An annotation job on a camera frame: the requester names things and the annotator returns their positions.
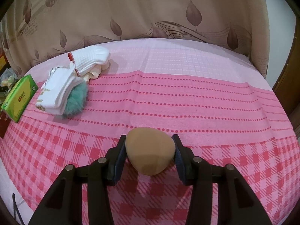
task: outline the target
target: folded white socks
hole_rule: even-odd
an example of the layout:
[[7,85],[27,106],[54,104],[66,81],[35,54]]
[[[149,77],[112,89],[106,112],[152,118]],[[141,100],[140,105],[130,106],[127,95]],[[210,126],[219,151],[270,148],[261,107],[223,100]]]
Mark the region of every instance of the folded white socks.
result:
[[77,75],[88,83],[90,79],[97,79],[101,71],[109,67],[109,54],[106,48],[93,45],[69,52],[68,56],[70,66],[74,64]]
[[94,45],[69,52],[69,68],[51,70],[35,106],[45,112],[63,115],[71,90],[82,82],[99,77],[108,68],[109,50]]
[[52,69],[37,98],[35,106],[38,109],[55,115],[63,115],[71,90],[83,82],[74,69],[74,65],[70,68]]

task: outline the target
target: black cable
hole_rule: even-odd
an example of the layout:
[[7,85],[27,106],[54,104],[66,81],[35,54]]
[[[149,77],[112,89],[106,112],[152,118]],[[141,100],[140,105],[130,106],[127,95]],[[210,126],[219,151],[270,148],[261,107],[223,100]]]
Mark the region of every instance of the black cable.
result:
[[17,221],[17,219],[16,219],[16,212],[17,212],[17,214],[18,214],[18,217],[19,217],[19,219],[20,219],[21,224],[22,224],[22,225],[25,225],[24,222],[23,222],[23,219],[22,219],[22,217],[21,217],[21,215],[20,215],[18,206],[17,206],[17,204],[16,204],[15,193],[13,193],[13,216],[14,216],[15,220]]

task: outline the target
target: plastic bag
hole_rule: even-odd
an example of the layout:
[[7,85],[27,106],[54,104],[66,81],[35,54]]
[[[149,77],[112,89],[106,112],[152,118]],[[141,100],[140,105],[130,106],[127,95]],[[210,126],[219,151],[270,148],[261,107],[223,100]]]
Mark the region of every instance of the plastic bag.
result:
[[4,102],[9,91],[18,80],[19,78],[12,68],[7,68],[4,73],[2,73],[0,76],[0,105]]

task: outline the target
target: bed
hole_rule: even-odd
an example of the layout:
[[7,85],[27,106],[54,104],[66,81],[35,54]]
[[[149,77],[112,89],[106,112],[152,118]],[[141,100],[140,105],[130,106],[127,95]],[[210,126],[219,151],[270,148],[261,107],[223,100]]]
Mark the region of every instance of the bed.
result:
[[[38,91],[1,141],[0,158],[11,180],[6,190],[16,188],[24,199],[19,209],[25,221],[64,166],[90,164],[135,127],[177,133],[209,163],[236,165],[273,224],[284,219],[300,195],[298,141],[276,96],[245,56],[189,40],[102,46],[110,50],[110,67],[90,82],[81,114],[60,119],[36,109]],[[63,54],[28,74],[41,85],[43,72],[68,63]],[[0,191],[11,207],[11,193]],[[126,163],[121,181],[109,188],[115,224],[184,224],[190,195],[174,164],[148,177]],[[86,190],[83,200],[88,224]],[[216,224],[216,187],[213,201]]]

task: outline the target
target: tissue box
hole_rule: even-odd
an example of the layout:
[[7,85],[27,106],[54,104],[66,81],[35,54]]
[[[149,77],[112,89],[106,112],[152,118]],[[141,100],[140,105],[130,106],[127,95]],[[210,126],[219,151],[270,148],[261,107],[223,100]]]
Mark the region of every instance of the tissue box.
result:
[[18,122],[30,99],[38,90],[31,75],[21,78],[7,95],[1,109],[14,122]]

